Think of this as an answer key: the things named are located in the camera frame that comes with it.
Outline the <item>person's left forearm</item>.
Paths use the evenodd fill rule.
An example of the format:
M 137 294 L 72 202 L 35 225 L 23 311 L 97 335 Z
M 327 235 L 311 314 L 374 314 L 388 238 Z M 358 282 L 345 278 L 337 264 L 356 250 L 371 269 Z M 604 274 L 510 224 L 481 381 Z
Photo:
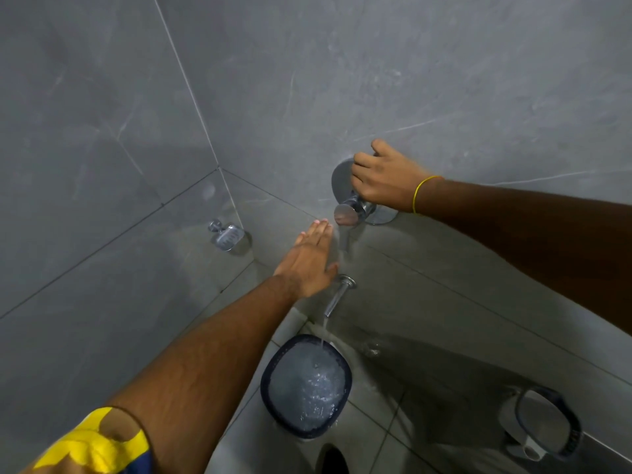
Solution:
M 171 343 L 111 399 L 140 423 L 158 474 L 203 474 L 298 287 L 295 278 L 268 278 Z

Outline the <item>chrome wall soap dish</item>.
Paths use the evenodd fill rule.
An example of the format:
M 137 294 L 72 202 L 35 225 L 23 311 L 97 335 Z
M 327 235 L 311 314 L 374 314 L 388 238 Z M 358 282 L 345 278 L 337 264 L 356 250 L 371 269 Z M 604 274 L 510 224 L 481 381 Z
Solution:
M 219 219 L 214 219 L 208 225 L 211 233 L 211 242 L 222 252 L 230 252 L 245 237 L 245 230 L 236 224 L 223 223 Z

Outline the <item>yellow and blue sleeve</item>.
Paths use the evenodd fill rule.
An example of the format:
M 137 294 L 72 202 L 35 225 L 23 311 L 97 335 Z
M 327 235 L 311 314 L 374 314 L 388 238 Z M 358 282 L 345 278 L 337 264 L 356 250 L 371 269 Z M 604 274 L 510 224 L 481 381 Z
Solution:
M 140 424 L 106 406 L 88 414 L 19 474 L 156 474 Z

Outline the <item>person's left hand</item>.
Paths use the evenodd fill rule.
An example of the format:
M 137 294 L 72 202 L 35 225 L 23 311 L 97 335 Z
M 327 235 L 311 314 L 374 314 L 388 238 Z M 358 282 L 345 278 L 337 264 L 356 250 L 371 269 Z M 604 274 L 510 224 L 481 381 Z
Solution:
M 305 252 L 297 252 L 294 242 L 273 274 L 273 278 L 279 282 L 284 294 L 294 302 L 309 298 L 331 284 L 331 282 L 327 282 L 325 270 L 332 264 L 329 263 L 329 255 L 333 239 L 333 226 L 328 222 L 327 249 L 319 249 L 312 245 L 312 223 L 302 232 L 310 234 L 310 247 Z

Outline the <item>person's right hand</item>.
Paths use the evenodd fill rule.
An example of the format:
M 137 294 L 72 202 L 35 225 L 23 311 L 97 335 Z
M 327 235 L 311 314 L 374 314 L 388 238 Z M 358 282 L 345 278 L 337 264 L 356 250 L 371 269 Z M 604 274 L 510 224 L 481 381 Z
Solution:
M 402 160 L 381 160 L 374 157 L 374 153 L 358 152 L 353 156 L 353 165 L 379 170 L 376 186 L 352 186 L 361 198 L 406 213 L 412 213 L 412 199 L 417 185 L 432 175 L 406 156 Z

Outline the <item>dark blue rimmed bucket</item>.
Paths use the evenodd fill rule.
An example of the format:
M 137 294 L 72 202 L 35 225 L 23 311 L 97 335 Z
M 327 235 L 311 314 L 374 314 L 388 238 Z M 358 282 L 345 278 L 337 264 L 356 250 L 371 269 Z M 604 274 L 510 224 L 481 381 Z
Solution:
M 323 436 L 337 421 L 353 385 L 350 364 L 312 334 L 286 342 L 266 366 L 260 395 L 282 430 L 300 440 Z

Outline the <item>chrome wall mixer valve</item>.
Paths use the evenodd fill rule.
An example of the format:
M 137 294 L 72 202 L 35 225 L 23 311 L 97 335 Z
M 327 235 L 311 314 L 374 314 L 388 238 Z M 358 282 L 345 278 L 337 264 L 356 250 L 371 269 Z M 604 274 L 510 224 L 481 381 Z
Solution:
M 360 224 L 382 225 L 392 222 L 398 211 L 383 205 L 370 203 L 354 190 L 351 183 L 353 158 L 341 161 L 331 175 L 331 187 L 338 205 L 334 220 L 341 227 Z

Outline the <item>yellow wrist band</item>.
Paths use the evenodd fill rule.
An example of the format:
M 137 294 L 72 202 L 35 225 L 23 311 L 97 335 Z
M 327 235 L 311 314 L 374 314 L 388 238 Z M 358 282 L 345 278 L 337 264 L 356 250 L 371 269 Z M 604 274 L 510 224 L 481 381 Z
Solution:
M 415 191 L 414 191 L 414 194 L 413 194 L 413 199 L 412 199 L 412 213 L 413 213 L 413 214 L 415 214 L 415 215 L 420 215 L 419 211 L 417 211 L 417 198 L 418 198 L 418 194 L 419 194 L 419 192 L 420 192 L 421 187 L 422 187 L 425 183 L 427 183 L 428 181 L 433 180 L 433 179 L 444 179 L 444 178 L 443 178 L 443 176 L 440 176 L 440 175 L 431 175 L 431 176 L 428 176 L 427 178 L 425 178 L 423 181 L 421 181 L 421 182 L 417 185 L 417 187 L 416 187 L 416 189 L 415 189 Z

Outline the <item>white jug with blue rim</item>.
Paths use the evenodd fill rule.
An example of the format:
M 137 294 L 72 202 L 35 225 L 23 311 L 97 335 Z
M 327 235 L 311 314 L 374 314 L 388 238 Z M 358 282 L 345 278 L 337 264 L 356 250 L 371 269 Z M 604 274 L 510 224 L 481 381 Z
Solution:
M 497 420 L 505 433 L 504 450 L 519 460 L 566 461 L 583 438 L 580 419 L 562 394 L 541 385 L 513 392 L 502 401 Z

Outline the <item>black slipper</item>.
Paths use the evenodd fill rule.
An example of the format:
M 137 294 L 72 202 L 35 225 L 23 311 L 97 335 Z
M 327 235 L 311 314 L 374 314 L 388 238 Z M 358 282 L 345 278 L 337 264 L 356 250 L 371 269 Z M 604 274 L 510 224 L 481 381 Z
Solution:
M 320 450 L 315 474 L 350 474 L 350 470 L 343 453 L 333 444 L 325 444 Z

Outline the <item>chrome water spout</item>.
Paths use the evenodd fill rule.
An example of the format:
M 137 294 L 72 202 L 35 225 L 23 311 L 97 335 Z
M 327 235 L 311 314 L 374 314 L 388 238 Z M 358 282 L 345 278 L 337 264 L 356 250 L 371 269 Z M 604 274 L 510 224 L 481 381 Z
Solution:
M 350 276 L 346 274 L 339 274 L 336 278 L 337 287 L 336 290 L 327 304 L 324 311 L 324 318 L 328 319 L 336 310 L 337 305 L 343 299 L 344 295 L 352 289 L 356 289 L 357 283 Z

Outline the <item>person's right forearm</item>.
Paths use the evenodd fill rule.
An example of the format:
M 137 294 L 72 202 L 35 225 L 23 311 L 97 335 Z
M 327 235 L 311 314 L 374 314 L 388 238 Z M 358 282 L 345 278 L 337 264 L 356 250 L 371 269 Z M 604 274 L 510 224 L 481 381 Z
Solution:
M 417 211 L 632 336 L 632 205 L 433 179 Z

